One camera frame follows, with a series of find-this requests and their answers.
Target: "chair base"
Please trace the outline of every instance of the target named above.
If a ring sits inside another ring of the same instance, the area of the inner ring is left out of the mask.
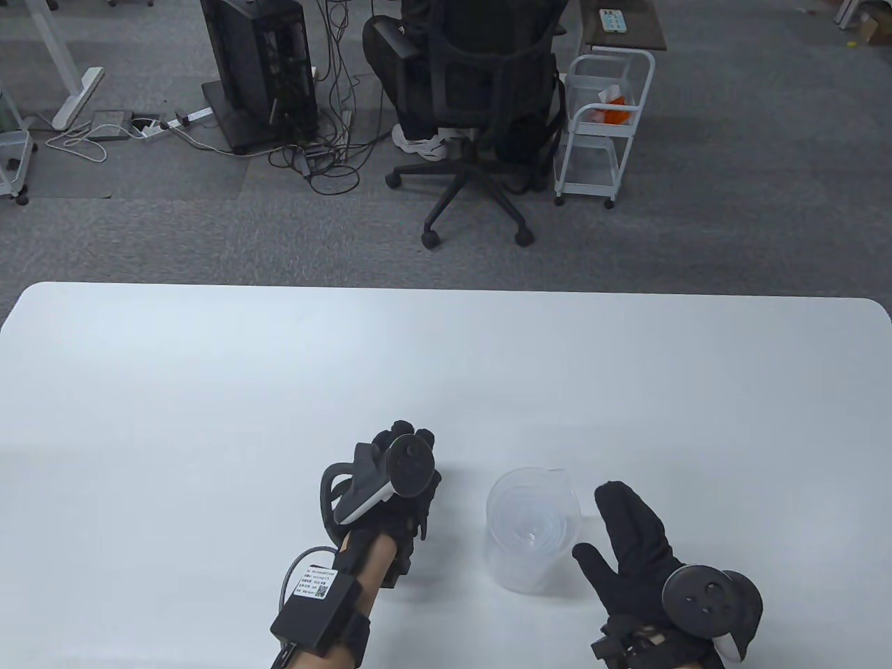
[[[437,200],[434,208],[425,219],[424,232],[421,235],[421,243],[428,250],[432,250],[440,245],[440,236],[433,230],[434,222],[443,213],[443,210],[449,206],[452,199],[458,194],[468,181],[473,181],[483,188],[515,223],[517,223],[517,233],[514,235],[514,241],[518,246],[529,246],[536,241],[533,231],[526,226],[526,220],[523,214],[517,210],[517,207],[505,196],[505,193],[496,184],[490,175],[493,174],[516,174],[528,176],[530,169],[524,165],[511,165],[497,161],[481,161],[476,156],[476,151],[470,151],[470,157],[460,161],[441,161],[428,164],[402,165],[393,168],[393,172],[388,174],[384,181],[389,188],[398,188],[402,184],[403,175],[424,176],[424,175],[452,175],[452,183]]]

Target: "plastic measuring cup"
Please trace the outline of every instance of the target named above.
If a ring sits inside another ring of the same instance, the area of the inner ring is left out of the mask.
[[[581,522],[565,470],[508,472],[486,500],[483,557],[490,576],[515,592],[540,590],[551,567],[570,552]]]

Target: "white shoe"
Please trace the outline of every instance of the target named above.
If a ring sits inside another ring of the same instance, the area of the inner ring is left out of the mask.
[[[417,153],[430,162],[443,161],[449,153],[444,137],[434,135],[430,139],[406,139],[406,136],[402,134],[402,128],[399,123],[393,126],[391,139],[403,152]]]

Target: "cardboard box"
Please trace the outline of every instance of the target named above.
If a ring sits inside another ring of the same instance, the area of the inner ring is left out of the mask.
[[[861,14],[861,41],[869,45],[892,45],[892,12],[874,7]]]

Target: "black glove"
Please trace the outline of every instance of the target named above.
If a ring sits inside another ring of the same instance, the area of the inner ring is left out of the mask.
[[[405,420],[398,420],[390,430],[378,433],[372,440],[372,445],[379,449],[378,454],[383,454],[397,437],[404,434],[414,434],[424,440],[431,449],[434,447],[434,434],[430,430],[422,428],[416,432],[412,424]],[[417,496],[401,497],[394,494],[390,499],[375,504],[353,523],[341,525],[328,522],[326,529],[338,545],[343,543],[348,533],[358,530],[386,534],[391,537],[397,545],[397,554],[383,584],[385,588],[391,588],[399,576],[409,572],[411,566],[409,558],[415,550],[415,537],[420,533],[421,541],[423,541],[427,536],[427,516],[441,480],[440,472],[435,469],[430,483]],[[326,504],[330,505],[340,498],[351,483],[351,478],[338,483],[332,489],[331,495],[323,500],[323,508]]]
[[[663,584],[682,566],[672,553],[657,514],[625,483],[611,481],[595,491],[619,574],[590,543],[577,543],[573,557],[598,593],[608,615],[634,615],[645,623],[672,626],[663,609]]]
[[[379,432],[372,443],[381,451],[390,448],[393,441],[404,434],[414,434],[416,437],[427,442],[427,445],[434,447],[434,433],[430,430],[421,428],[416,432],[412,424],[405,420],[398,420],[389,430]],[[396,541],[397,546],[402,543],[414,539],[421,532],[421,541],[427,536],[427,515],[431,510],[431,502],[434,501],[434,494],[437,492],[437,486],[440,485],[442,476],[436,469],[434,476],[427,487],[417,497],[400,497],[393,495],[389,500],[378,502],[365,515],[361,516],[356,522],[349,525],[341,525],[346,531],[343,532],[341,540],[352,530],[374,530],[380,534],[386,534]]]
[[[611,481],[595,491],[598,511],[604,518],[618,566],[615,572],[589,543],[578,543],[573,557],[598,593],[610,616],[602,628],[606,638],[592,644],[596,657],[608,666],[675,667],[689,662],[723,667],[711,640],[678,630],[663,608],[663,586],[679,567],[666,539],[663,522],[625,483]],[[662,646],[651,636],[662,634]]]

